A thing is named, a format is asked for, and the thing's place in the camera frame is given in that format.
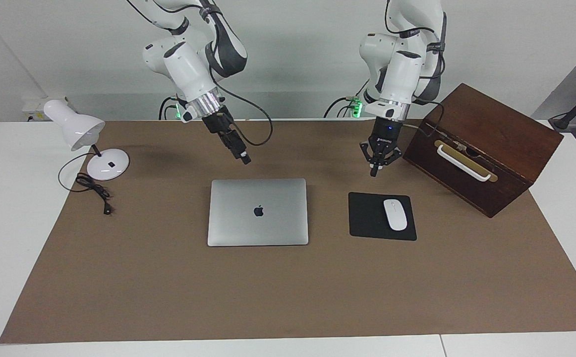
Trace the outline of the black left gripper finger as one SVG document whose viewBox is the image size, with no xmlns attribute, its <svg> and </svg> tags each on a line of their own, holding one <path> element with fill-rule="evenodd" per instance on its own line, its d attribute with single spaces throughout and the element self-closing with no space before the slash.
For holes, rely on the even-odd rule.
<svg viewBox="0 0 576 357">
<path fill-rule="evenodd" d="M 365 157 L 365 160 L 369 163 L 370 165 L 370 176 L 371 177 L 376 177 L 377 173 L 379 171 L 379 165 L 378 163 L 375 161 L 374 157 L 370 155 L 370 152 L 368 150 L 369 148 L 369 142 L 364 141 L 361 142 L 359 144 L 359 147 L 363 153 L 363 156 Z"/>
<path fill-rule="evenodd" d="M 402 156 L 402 152 L 399 147 L 391 148 L 390 151 L 383 149 L 383 151 L 379 154 L 379 158 L 377 160 L 377 169 L 381 170 L 383 167 L 386 167 L 396 161 L 398 158 Z"/>
</svg>

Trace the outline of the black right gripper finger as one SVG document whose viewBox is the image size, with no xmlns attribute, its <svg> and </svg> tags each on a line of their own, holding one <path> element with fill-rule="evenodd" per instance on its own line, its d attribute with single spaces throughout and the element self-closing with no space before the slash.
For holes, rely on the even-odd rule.
<svg viewBox="0 0 576 357">
<path fill-rule="evenodd" d="M 236 160 L 241 160 L 247 165 L 246 145 L 236 130 L 221 131 L 221 140 Z"/>
<path fill-rule="evenodd" d="M 229 150 L 237 160 L 251 162 L 246 145 L 236 130 L 229 131 Z"/>
</svg>

